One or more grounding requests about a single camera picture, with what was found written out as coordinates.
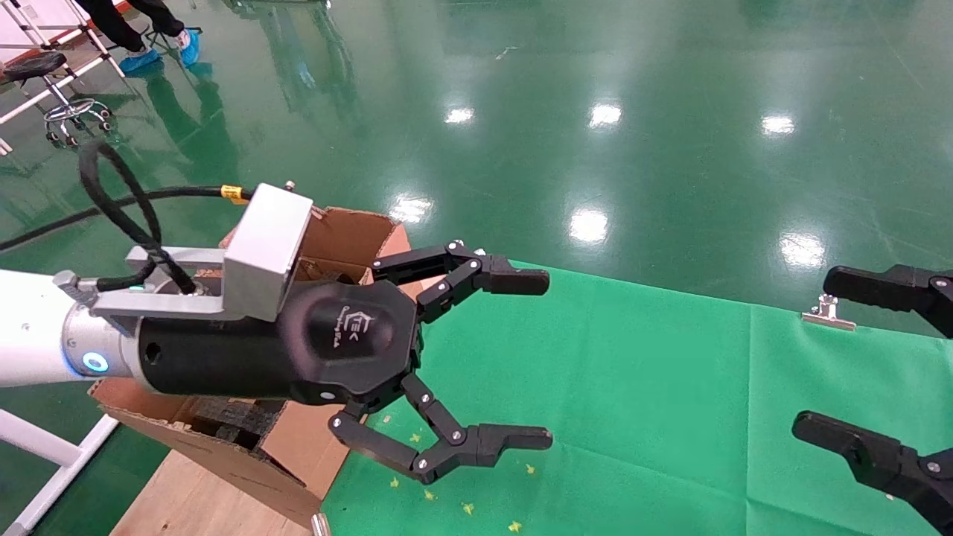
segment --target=green backdrop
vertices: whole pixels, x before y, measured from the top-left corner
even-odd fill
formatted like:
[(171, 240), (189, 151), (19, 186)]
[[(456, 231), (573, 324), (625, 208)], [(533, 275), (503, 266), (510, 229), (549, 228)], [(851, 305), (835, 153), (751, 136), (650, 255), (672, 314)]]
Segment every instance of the green backdrop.
[[(953, 446), (945, 340), (551, 273), (545, 297), (477, 295), (428, 326), (420, 376), (461, 423), (548, 426), (553, 447), (426, 487), (352, 454), (323, 508), (335, 536), (935, 535), (790, 428), (813, 409)], [(435, 440), (405, 401), (370, 425)]]

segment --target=blue indicator light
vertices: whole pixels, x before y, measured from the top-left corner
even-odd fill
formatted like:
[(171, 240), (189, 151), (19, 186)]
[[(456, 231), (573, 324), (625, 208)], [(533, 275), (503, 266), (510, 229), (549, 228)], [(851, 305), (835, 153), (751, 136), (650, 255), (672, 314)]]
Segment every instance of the blue indicator light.
[(83, 354), (83, 364), (93, 372), (106, 372), (110, 369), (110, 364), (106, 361), (106, 358), (95, 352)]

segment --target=cardboard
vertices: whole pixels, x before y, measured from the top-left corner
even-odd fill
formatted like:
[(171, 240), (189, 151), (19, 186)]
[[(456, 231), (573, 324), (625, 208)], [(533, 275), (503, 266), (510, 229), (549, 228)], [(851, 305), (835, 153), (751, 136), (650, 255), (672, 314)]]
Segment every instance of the cardboard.
[[(221, 247), (228, 245), (231, 235)], [(309, 224), (296, 276), (317, 279), (339, 273), (369, 284), (373, 280), (368, 267), (375, 258), (409, 249), (402, 224), (379, 214), (329, 208)], [(415, 282), (400, 288), (416, 298), (422, 286)], [(320, 508), (348, 452), (327, 427), (339, 405), (285, 402), (271, 430), (249, 450), (193, 428), (198, 422), (192, 409), (200, 397), (158, 395), (134, 380), (120, 378), (98, 381), (90, 395), (121, 423), (181, 452), (305, 527), (311, 526), (311, 516)]]

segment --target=metal clip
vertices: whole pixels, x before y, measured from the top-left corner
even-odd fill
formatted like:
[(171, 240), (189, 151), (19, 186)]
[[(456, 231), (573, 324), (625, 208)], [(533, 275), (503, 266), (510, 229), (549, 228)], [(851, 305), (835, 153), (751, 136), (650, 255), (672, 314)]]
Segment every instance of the metal clip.
[(856, 323), (837, 318), (837, 298), (829, 294), (821, 294), (818, 305), (811, 307), (810, 313), (801, 313), (801, 320), (847, 331), (857, 328)]

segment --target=person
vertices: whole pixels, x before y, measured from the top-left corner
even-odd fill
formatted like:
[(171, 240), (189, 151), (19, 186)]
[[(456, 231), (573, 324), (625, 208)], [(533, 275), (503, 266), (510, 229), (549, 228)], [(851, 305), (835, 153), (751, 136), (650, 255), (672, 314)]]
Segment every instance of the person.
[[(122, 72), (129, 74), (158, 61), (159, 52), (142, 42), (142, 35), (132, 29), (112, 0), (76, 0), (76, 3), (90, 14), (93, 24), (113, 43), (129, 51), (119, 62)], [(175, 38), (183, 65), (189, 67), (198, 61), (198, 32), (186, 30), (185, 24), (175, 18), (161, 0), (129, 0), (129, 3), (151, 18), (156, 31)]]

